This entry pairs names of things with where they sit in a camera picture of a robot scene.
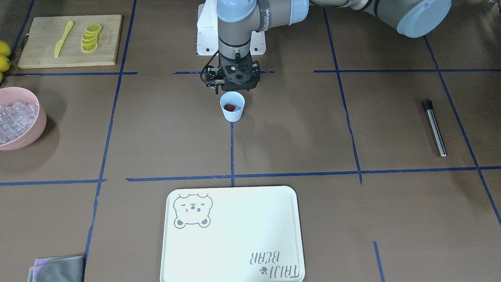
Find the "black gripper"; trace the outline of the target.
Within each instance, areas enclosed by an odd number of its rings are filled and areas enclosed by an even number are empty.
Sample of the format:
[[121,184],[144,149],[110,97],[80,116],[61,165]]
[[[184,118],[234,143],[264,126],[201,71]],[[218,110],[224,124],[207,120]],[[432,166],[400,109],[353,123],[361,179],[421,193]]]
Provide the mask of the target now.
[[239,61],[219,55],[219,67],[223,71],[224,84],[221,88],[224,91],[254,89],[261,80],[260,65],[250,53]]

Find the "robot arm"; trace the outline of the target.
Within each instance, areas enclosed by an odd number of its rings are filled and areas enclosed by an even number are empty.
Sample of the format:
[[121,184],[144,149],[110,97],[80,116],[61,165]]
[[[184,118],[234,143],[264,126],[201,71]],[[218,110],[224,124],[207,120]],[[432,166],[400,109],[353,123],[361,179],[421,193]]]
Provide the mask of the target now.
[[218,66],[204,66],[206,86],[224,91],[256,88],[261,78],[252,59],[252,33],[304,21],[310,5],[365,11],[409,38],[422,37],[447,16],[451,0],[218,0]]

